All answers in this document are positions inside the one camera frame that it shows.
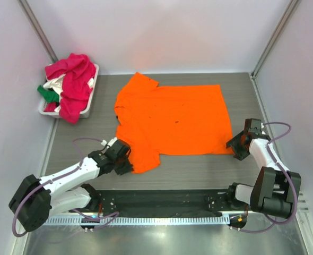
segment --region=pile of clothes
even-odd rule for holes
[[[67,59],[45,67],[47,82],[38,91],[47,101],[45,112],[59,113],[76,124],[94,87],[96,67],[86,55],[70,54]]]

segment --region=white cable tray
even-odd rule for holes
[[[111,218],[101,220],[99,223],[82,222],[84,217],[80,215],[56,215],[47,219],[44,226],[96,226],[108,222]],[[208,218],[124,218],[118,217],[110,226],[158,226],[158,225],[222,225],[229,224],[230,217],[223,214],[221,217]]]

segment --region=orange t-shirt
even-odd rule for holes
[[[219,85],[158,87],[136,73],[115,103],[117,138],[131,147],[133,173],[160,165],[159,154],[231,154],[227,108]]]

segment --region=white cloth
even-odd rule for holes
[[[53,89],[59,95],[60,100],[61,100],[61,93],[62,93],[62,81],[65,75],[66,74],[62,74],[60,77],[51,79],[44,84],[44,88]]]
[[[56,113],[59,113],[60,110],[61,110],[61,106],[58,106],[58,107],[56,107],[56,108],[54,109],[54,111],[55,111]]]
[[[88,81],[88,86],[90,88],[94,88],[94,79],[93,78],[90,78],[89,81]]]

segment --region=green cloth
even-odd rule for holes
[[[59,102],[59,95],[55,91],[45,90],[42,85],[38,86],[38,92],[48,103]]]

